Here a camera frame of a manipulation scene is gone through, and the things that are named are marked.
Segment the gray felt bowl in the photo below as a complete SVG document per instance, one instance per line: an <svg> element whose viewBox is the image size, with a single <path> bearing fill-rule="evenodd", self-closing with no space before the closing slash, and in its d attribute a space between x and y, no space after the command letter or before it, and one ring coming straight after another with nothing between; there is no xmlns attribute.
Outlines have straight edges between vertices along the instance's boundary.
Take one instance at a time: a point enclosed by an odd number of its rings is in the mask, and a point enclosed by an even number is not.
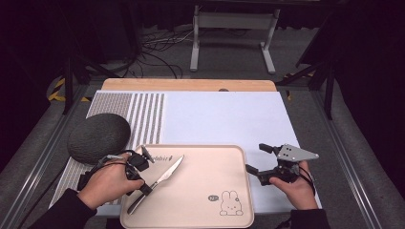
<svg viewBox="0 0 405 229"><path fill-rule="evenodd" d="M116 155L128 143L131 127L117 114L96 114L77 125L68 139L68 152L78 162L95 165Z"/></svg>

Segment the stand leg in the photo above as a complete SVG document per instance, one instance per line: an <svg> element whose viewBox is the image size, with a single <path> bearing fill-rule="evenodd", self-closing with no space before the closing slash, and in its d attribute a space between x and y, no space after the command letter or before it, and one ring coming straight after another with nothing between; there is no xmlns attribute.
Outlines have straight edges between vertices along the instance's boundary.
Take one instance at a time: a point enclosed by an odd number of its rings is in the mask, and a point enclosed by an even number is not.
<svg viewBox="0 0 405 229"><path fill-rule="evenodd" d="M98 65L97 63L91 61L90 59L87 59L81 55L76 55L75 56L75 60L77 62L79 62L80 64L84 65L84 66L90 66L93 69L97 70L98 72L107 75L109 78L121 78L121 76L116 75L115 73L110 72L109 70L101 67L100 65Z"/></svg>
<svg viewBox="0 0 405 229"><path fill-rule="evenodd" d="M280 14L280 10L275 10L274 11L273 18L271 19L270 24L268 26L267 39L266 39L265 42L260 43L261 49L262 49L262 54L263 54L263 57L265 58L267 71L270 74L275 74L276 70L274 68L274 64L273 64L273 61L271 59L270 52L268 51L268 48L270 47L270 42L271 42L271 38L273 37L274 30L276 29L279 14Z"/></svg>
<svg viewBox="0 0 405 229"><path fill-rule="evenodd" d="M309 73L312 73L313 71L317 70L318 68L320 68L324 63L318 63L316 65L311 65L305 69L303 69L302 71L295 73L293 76L288 77L288 78L284 78L281 81L275 82L274 84L276 86L286 86L287 84L301 78L304 75L307 75Z"/></svg>
<svg viewBox="0 0 405 229"><path fill-rule="evenodd" d="M322 84L328 78L329 67L330 65L327 62L316 69L312 79L308 82L308 88L310 91L318 91L322 87Z"/></svg>
<svg viewBox="0 0 405 229"><path fill-rule="evenodd" d="M325 103L324 103L324 109L325 113L327 114L327 117L329 120L331 120L331 99L332 99L332 94L333 94L333 83L334 83L334 70L333 66L330 65L329 68L329 74L327 78L327 88L325 91Z"/></svg>
<svg viewBox="0 0 405 229"><path fill-rule="evenodd" d="M63 110L63 114L65 115L69 109L72 107L74 102L74 75L72 72L72 59L68 58L65 62L65 110Z"/></svg>
<svg viewBox="0 0 405 229"><path fill-rule="evenodd" d="M200 51L200 41L199 41L199 6L195 6L194 9L194 41L193 41L193 51L191 53L191 63L190 71L196 72L199 66L199 51Z"/></svg>

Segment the plastic tray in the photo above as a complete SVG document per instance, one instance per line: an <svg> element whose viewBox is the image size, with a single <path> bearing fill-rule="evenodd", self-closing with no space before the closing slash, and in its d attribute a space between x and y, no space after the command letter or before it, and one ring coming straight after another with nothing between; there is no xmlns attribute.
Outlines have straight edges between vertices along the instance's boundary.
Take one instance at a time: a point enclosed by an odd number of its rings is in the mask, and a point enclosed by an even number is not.
<svg viewBox="0 0 405 229"><path fill-rule="evenodd" d="M146 145L156 160L141 176L154 183L180 156L175 173L159 184L133 215L140 195L124 197L125 228L246 228L254 219L245 153L234 145Z"/></svg>

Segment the sleeve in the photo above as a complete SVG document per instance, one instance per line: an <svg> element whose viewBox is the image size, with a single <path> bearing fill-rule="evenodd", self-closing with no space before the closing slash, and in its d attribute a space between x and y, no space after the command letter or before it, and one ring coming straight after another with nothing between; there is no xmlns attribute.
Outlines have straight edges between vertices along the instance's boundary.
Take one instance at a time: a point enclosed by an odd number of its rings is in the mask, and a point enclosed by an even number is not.
<svg viewBox="0 0 405 229"><path fill-rule="evenodd" d="M292 210L291 229L330 229L327 213L323 209Z"/></svg>
<svg viewBox="0 0 405 229"><path fill-rule="evenodd" d="M87 220L96 214L77 197L77 192L67 189L63 196L30 228L83 228Z"/></svg>

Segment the gray carpet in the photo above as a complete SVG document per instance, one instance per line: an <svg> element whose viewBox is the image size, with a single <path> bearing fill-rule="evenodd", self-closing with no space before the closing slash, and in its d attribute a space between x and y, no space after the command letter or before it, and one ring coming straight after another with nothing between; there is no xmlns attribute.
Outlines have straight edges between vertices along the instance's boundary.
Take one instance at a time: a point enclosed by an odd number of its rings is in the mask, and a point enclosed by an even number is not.
<svg viewBox="0 0 405 229"><path fill-rule="evenodd" d="M167 63L178 65L182 68L184 77L189 78L223 78L223 79L268 79L278 81L286 73L296 73L299 69L294 67L296 61L304 51L310 39L316 31L309 30L285 30L276 31L270 46L276 74L270 75L266 71L262 54L258 48L265 34L261 31L248 31L245 35L235 31L208 31L202 33L200 64L196 73L189 69L192 43L188 40L173 46L164 52L152 52L152 54L164 59ZM152 64L161 62L151 56L145 55L146 59L140 60ZM138 64L131 67L131 73L127 76L163 76L174 77L167 67L153 67ZM100 88L102 76L94 77L86 96L94 94ZM342 169L334 139L330 135L328 125L323 119L323 113L319 112L313 93L303 87L288 87L291 97L287 98L285 89L278 88L285 101L292 126L297 135L301 147L320 155L320 159L310 163L310 169L316 178L316 188L323 207L326 209L330 226L332 228L369 228L364 218L362 209L356 200L356 195L348 183L347 175ZM403 198L387 178L378 161L373 155L366 139L356 127L351 114L345 106L344 100L335 85L335 93L332 102L332 124L346 149L351 163L361 180L370 204L381 224L381 228L405 228L405 204ZM61 134L58 145L51 161L40 178L35 191L29 198L25 212L21 218L36 203L43 190L51 183L56 174L63 168L68 153L66 140L70 130L80 121L84 120L91 102L80 102L67 124L66 131ZM6 217L12 207L19 190L24 184L26 177L47 147L48 140L52 137L59 119L62 116L63 102L53 101L51 107L43 115L32 133L27 137L24 144L18 150L9 163L8 167L0 175L0 222ZM36 207L26 220L23 228L30 225L35 219L43 214L53 196L52 188L36 204ZM288 214L258 215L251 228L275 228L281 221L288 218ZM93 218L86 228L104 228L105 219Z"/></svg>

